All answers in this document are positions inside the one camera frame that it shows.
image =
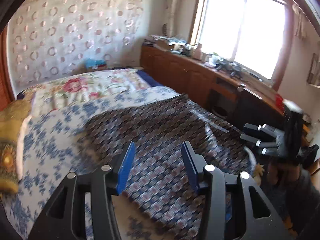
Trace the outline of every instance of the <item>black stand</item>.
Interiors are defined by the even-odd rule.
[[[181,148],[183,163],[192,189],[205,195],[199,229],[201,240],[291,239],[276,210],[249,173],[223,173],[195,154],[190,143]],[[225,224],[226,192],[232,195],[232,218]]]
[[[135,146],[130,142],[110,165],[102,165],[93,173],[66,175],[37,218],[29,240],[86,240],[84,220],[85,193],[91,193],[91,214],[95,240],[121,240],[111,195],[125,188]]]
[[[284,100],[283,103],[284,130],[266,124],[256,126],[246,123],[240,139],[254,144],[259,154],[298,165],[303,161],[300,150],[303,111],[294,102]]]

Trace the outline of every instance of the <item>pillow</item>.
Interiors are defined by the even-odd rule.
[[[19,190],[16,172],[17,141],[30,110],[31,104],[28,101],[16,100],[0,112],[0,192],[15,194]]]

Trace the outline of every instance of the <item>curtain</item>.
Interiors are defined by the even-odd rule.
[[[305,29],[307,18],[304,15],[304,13],[300,10],[298,5],[293,4],[292,9],[294,13],[298,16],[298,25],[294,35],[297,36],[299,39],[303,40],[307,37]]]
[[[167,15],[166,15],[166,30],[164,31],[167,37],[175,35],[175,22],[177,18],[177,12],[180,6],[181,0],[167,0]]]
[[[142,14],[142,0],[26,0],[8,27],[13,85],[81,73],[86,59],[137,64]]]

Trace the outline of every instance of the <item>doorframe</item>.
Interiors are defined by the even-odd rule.
[[[4,90],[7,101],[10,103],[15,100],[12,90],[9,69],[7,63],[7,26],[4,27],[0,34],[0,82]]]

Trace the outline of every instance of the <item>floral bedspread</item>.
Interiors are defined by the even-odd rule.
[[[28,88],[25,93],[36,92],[32,116],[47,114],[67,105],[149,88],[136,69],[104,70],[60,78]]]
[[[69,171],[86,174],[99,165],[100,159],[84,132],[84,124],[90,118],[106,110],[141,106],[176,95],[167,87],[124,91],[83,104],[77,102],[32,118],[24,140],[24,177],[20,181],[19,193],[14,197],[2,197],[13,228],[27,239],[36,218],[66,174]],[[115,196],[113,202],[122,240],[173,239],[168,233],[157,232],[153,222],[143,218],[125,196]],[[90,210],[87,201],[87,239],[93,238]]]

